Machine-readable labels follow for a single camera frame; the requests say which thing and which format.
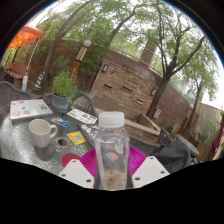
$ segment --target water bottle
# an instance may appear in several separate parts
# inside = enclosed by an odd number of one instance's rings
[[[124,128],[124,113],[100,113],[99,126],[94,142],[102,189],[123,190],[129,167],[129,135]]]

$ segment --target white mug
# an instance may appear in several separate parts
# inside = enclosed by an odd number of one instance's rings
[[[58,129],[55,125],[50,125],[47,121],[42,119],[32,120],[29,124],[29,130],[33,144],[39,148],[46,147],[50,139],[58,133]]]

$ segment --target potted plant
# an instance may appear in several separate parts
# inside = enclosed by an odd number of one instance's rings
[[[65,112],[69,102],[75,96],[77,90],[77,79],[69,77],[69,71],[62,70],[58,76],[54,77],[52,83],[52,106],[55,111]]]

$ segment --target green leaves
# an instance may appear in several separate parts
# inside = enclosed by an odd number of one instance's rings
[[[53,79],[52,92],[59,97],[72,99],[77,89],[77,78],[69,78],[69,71],[62,70]]]

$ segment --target bottle cap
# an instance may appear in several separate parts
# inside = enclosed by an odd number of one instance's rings
[[[124,126],[124,113],[118,111],[100,113],[99,126],[101,128],[120,128]]]

